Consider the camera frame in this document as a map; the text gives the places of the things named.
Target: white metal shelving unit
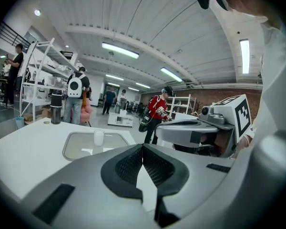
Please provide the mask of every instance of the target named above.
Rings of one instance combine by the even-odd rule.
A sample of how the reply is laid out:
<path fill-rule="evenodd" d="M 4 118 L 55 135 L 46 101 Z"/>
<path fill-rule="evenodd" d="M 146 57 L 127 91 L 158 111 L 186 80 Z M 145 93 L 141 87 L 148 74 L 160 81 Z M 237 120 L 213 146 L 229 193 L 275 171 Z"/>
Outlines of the white metal shelving unit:
<path fill-rule="evenodd" d="M 35 83 L 26 83 L 24 82 L 24 76 L 22 78 L 22 82 L 21 82 L 21 90 L 20 90 L 20 115 L 22 116 L 23 113 L 26 111 L 26 109 L 28 108 L 28 106 L 30 104 L 33 105 L 33 121 L 36 121 L 36 115 L 35 115 L 35 107 L 36 106 L 42 106 L 42 105 L 47 105 L 50 104 L 50 102 L 47 102 L 45 99 L 39 99 L 36 97 L 36 93 L 37 93 L 37 88 L 42 88 L 42 89 L 54 89 L 54 90 L 61 90 L 61 91 L 65 91 L 65 88 L 59 88 L 59 87 L 53 87 L 53 86 L 47 86 L 47 85 L 40 85 L 38 84 L 38 78 L 39 75 L 41 73 L 41 71 L 43 72 L 47 72 L 55 77 L 61 77 L 63 79 L 68 79 L 68 76 L 62 72 L 60 72 L 57 69 L 54 69 L 50 66 L 48 66 L 46 64 L 46 57 L 48 56 L 51 60 L 55 61 L 56 63 L 58 63 L 59 65 L 65 65 L 67 67 L 69 67 L 71 70 L 73 71 L 77 71 L 77 69 L 75 68 L 75 66 L 68 60 L 66 59 L 66 57 L 64 57 L 58 49 L 56 49 L 53 46 L 53 42 L 54 42 L 54 38 L 52 38 L 52 40 L 50 42 L 36 42 L 36 43 L 32 43 L 27 51 L 27 54 L 24 58 L 24 62 L 23 62 L 23 67 L 25 67 L 24 72 L 26 72 L 26 69 L 28 68 L 28 66 L 35 66 L 36 68 L 36 77 L 35 77 Z M 43 53 L 43 57 L 41 62 L 37 62 L 35 60 L 34 57 L 34 50 L 38 48 L 42 53 Z M 34 64 L 30 64 L 30 59 L 31 57 L 33 57 L 33 61 Z M 23 95 L 23 87 L 24 86 L 31 86 L 34 87 L 34 92 L 33 92 L 33 97 L 30 100 L 26 100 L 22 98 Z M 22 111 L 22 102 L 27 102 L 28 105 L 25 107 L 25 109 Z"/>
<path fill-rule="evenodd" d="M 167 104 L 168 106 L 171 107 L 170 109 L 170 115 L 172 116 L 172 114 L 178 113 L 180 108 L 185 108 L 185 114 L 188 114 L 188 110 L 190 109 L 192 112 L 194 111 L 195 108 L 195 104 L 196 104 L 196 98 L 192 98 L 191 95 L 189 95 L 188 97 L 169 97 L 169 100 L 172 100 L 171 104 Z M 185 101 L 187 102 L 187 104 L 179 104 L 180 101 Z"/>

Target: white cup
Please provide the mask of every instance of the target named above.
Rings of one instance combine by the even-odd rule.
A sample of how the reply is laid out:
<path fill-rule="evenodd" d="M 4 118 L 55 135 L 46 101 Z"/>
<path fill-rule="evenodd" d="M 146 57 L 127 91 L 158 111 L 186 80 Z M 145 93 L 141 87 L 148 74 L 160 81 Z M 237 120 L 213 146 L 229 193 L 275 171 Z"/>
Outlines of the white cup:
<path fill-rule="evenodd" d="M 104 131 L 102 130 L 95 130 L 94 131 L 94 145 L 100 147 L 103 145 L 104 142 Z"/>

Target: man in red jacket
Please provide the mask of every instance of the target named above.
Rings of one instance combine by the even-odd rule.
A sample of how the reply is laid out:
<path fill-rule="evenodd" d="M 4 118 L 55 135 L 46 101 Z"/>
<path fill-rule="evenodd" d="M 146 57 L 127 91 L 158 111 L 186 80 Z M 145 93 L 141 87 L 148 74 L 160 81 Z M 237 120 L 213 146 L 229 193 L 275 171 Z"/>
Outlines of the man in red jacket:
<path fill-rule="evenodd" d="M 168 97 L 173 97 L 174 92 L 170 86 L 166 86 L 162 89 L 162 94 L 160 96 L 155 96 L 153 100 L 148 105 L 148 110 L 150 111 L 150 117 L 152 118 L 150 122 L 147 124 L 147 134 L 144 140 L 144 143 L 149 143 L 151 137 L 153 135 L 153 131 L 155 130 L 156 126 L 162 122 L 162 119 L 166 119 L 166 116 L 161 116 L 161 113 L 157 112 L 159 107 L 162 107 L 166 110 L 166 99 Z M 157 144 L 158 138 L 156 135 L 153 135 L 153 142 L 152 144 Z"/>

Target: railing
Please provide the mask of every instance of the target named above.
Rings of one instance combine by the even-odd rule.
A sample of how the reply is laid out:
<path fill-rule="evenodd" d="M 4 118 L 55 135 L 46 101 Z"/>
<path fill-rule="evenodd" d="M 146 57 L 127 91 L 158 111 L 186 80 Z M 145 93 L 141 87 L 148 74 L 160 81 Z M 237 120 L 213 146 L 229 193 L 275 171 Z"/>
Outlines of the railing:
<path fill-rule="evenodd" d="M 27 52 L 30 46 L 30 43 L 27 40 L 25 40 L 4 22 L 1 22 L 0 24 L 0 38 L 12 46 L 16 46 L 17 44 L 21 43 L 23 45 L 23 52 Z"/>

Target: man in black shirt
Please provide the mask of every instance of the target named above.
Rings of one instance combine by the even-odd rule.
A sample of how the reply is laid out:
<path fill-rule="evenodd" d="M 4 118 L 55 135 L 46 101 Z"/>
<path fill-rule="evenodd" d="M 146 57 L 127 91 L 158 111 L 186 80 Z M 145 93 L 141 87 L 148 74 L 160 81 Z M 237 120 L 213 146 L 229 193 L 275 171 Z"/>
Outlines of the man in black shirt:
<path fill-rule="evenodd" d="M 103 109 L 103 114 L 106 113 L 109 115 L 109 109 L 112 105 L 112 103 L 114 102 L 114 99 L 115 99 L 115 93 L 113 92 L 113 88 L 110 89 L 110 92 L 107 91 L 106 94 L 105 94 L 105 97 L 104 97 L 104 109 Z"/>
<path fill-rule="evenodd" d="M 79 78 L 84 72 L 86 71 L 85 67 L 80 67 L 79 71 L 75 73 L 75 77 Z M 89 79 L 87 76 L 81 78 L 82 86 L 85 91 L 85 96 L 87 91 L 89 91 Z M 82 94 L 80 97 L 67 97 L 66 105 L 65 105 L 65 113 L 63 116 L 64 122 L 70 123 L 71 120 L 71 110 L 73 108 L 73 115 L 72 115 L 72 123 L 79 125 L 81 119 L 81 109 L 82 109 Z"/>
<path fill-rule="evenodd" d="M 10 101 L 9 106 L 14 105 L 14 81 L 17 78 L 20 66 L 23 61 L 23 45 L 17 44 L 15 47 L 16 53 L 18 54 L 14 60 L 8 59 L 7 63 L 10 64 L 10 72 L 8 76 L 8 85 L 7 92 L 5 94 L 5 102 L 7 103 L 8 99 Z"/>

